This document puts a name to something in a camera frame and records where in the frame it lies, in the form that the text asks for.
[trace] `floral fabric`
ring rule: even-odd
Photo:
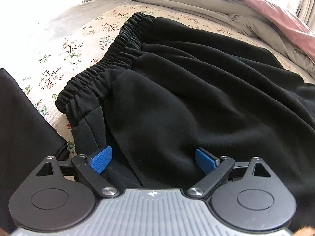
[[[76,32],[64,39],[59,46],[51,47],[39,57],[33,68],[27,71],[23,79],[17,79],[22,90],[31,100],[39,113],[67,141],[70,157],[75,155],[75,144],[71,126],[64,114],[60,113],[55,101],[67,81],[78,73],[98,62],[118,35],[120,27],[135,12],[143,12],[155,17],[164,17],[201,29],[230,36],[257,47],[270,50],[283,67],[298,73],[305,82],[315,83],[314,79],[297,65],[274,51],[261,41],[244,36],[210,20],[171,9],[158,9],[154,6],[123,5],[93,19]]]

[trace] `gray ribbed plate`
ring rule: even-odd
[[[115,199],[103,199],[81,224],[54,233],[17,229],[13,236],[248,236],[222,224],[206,204],[189,199],[178,189],[127,189]],[[289,236],[289,230],[270,236]]]

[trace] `textured blue pad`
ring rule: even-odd
[[[112,150],[110,146],[107,146],[104,150],[100,151],[98,154],[94,155],[89,165],[97,172],[102,173],[107,165],[111,162]]]
[[[206,175],[216,168],[215,161],[199,149],[196,150],[195,159],[199,168],[201,168]]]

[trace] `white logo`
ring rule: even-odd
[[[148,194],[149,194],[150,196],[152,196],[152,197],[158,195],[158,193],[157,193],[156,191],[152,191],[152,192],[150,192],[150,193],[148,193]]]

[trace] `dark folded cloth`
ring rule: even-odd
[[[12,232],[12,193],[46,156],[64,160],[69,151],[5,69],[0,69],[0,154],[0,228]]]
[[[187,189],[195,150],[262,157],[297,200],[291,229],[315,225],[315,86],[266,49],[135,13],[105,56],[56,101],[76,151],[106,142],[115,186]]]

